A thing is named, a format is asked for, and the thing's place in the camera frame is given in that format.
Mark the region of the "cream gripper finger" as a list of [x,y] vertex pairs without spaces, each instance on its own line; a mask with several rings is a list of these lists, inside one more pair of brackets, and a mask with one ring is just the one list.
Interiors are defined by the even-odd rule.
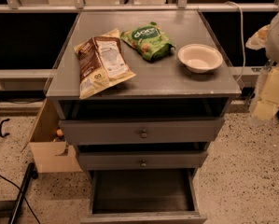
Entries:
[[245,46],[253,50],[263,49],[265,47],[269,28],[269,25],[261,27],[251,37],[248,38],[247,42],[245,43]]
[[258,120],[270,120],[279,110],[279,64],[267,75],[259,100],[256,102],[253,116]]

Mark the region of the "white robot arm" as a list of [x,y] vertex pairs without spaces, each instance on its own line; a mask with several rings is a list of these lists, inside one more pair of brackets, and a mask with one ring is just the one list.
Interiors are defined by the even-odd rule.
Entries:
[[246,42],[249,49],[265,49],[266,56],[276,66],[258,76],[256,96],[250,105],[252,118],[257,121],[272,119],[279,110],[279,12],[269,25],[260,28]]

